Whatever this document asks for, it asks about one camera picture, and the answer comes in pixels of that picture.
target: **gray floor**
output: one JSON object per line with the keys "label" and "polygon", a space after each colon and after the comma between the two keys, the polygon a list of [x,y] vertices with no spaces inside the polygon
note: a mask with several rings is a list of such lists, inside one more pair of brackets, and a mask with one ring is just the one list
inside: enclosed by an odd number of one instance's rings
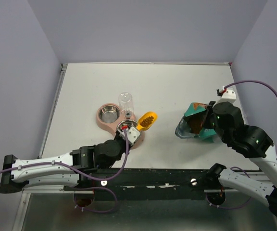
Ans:
{"label": "gray floor", "polygon": [[[226,206],[247,199],[227,196]],[[111,202],[97,202],[107,209]],[[277,231],[277,221],[259,202],[239,210],[209,207],[205,201],[123,201],[119,211],[95,214],[74,209],[70,194],[34,194],[24,222],[25,231]]]}

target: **wall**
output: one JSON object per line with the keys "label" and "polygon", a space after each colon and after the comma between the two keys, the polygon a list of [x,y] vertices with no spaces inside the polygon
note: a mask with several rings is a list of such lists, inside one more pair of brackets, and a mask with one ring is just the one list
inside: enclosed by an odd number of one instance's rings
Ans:
{"label": "wall", "polygon": [[232,61],[266,0],[28,0],[63,63]]}
{"label": "wall", "polygon": [[[0,0],[0,170],[3,157],[36,158],[60,72],[26,0]],[[9,231],[20,193],[0,194],[0,230]]]}
{"label": "wall", "polygon": [[[235,80],[257,79],[277,90],[277,0],[269,0],[232,65]],[[238,87],[248,121],[277,140],[277,100],[264,86]]]}

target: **white table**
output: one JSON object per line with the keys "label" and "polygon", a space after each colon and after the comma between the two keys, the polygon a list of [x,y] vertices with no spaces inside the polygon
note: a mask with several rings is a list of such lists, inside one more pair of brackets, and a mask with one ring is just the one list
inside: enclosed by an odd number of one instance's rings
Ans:
{"label": "white table", "polygon": [[[128,91],[137,118],[155,111],[158,120],[146,131],[144,143],[131,150],[126,167],[209,169],[220,163],[257,170],[220,141],[182,140],[175,135],[191,102],[216,101],[216,89],[231,82],[227,64],[68,64],[42,157],[112,139],[96,125],[96,111],[105,103],[118,104],[118,95]],[[239,98],[234,105],[241,107]]]}

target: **stainless steel bowl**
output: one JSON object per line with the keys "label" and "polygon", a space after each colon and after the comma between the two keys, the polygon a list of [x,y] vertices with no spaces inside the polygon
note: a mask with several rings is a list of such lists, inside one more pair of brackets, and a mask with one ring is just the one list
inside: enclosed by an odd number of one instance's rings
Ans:
{"label": "stainless steel bowl", "polygon": [[117,129],[121,130],[121,128],[125,125],[127,125],[130,128],[130,127],[136,127],[138,125],[138,123],[137,123],[137,121],[134,121],[131,119],[126,119],[119,123],[119,125],[117,126]]}
{"label": "stainless steel bowl", "polygon": [[115,122],[120,116],[120,111],[114,105],[106,105],[99,111],[99,119],[107,124]]}

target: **kibble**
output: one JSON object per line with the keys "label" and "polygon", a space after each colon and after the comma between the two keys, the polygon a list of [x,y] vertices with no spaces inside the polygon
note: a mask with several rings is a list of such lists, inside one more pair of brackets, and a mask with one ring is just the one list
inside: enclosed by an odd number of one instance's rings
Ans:
{"label": "kibble", "polygon": [[140,125],[144,128],[147,128],[150,124],[152,124],[153,119],[153,116],[147,117],[142,122],[140,122]]}

